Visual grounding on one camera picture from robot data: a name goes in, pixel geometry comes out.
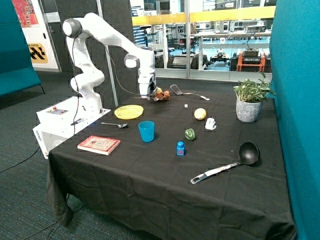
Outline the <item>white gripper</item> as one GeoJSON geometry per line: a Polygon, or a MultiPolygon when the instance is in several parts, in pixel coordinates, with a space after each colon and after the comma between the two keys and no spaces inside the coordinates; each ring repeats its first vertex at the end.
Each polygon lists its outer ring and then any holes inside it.
{"type": "Polygon", "coordinates": [[[138,83],[141,97],[148,97],[157,91],[156,77],[154,74],[141,74],[138,77],[138,83]]]}

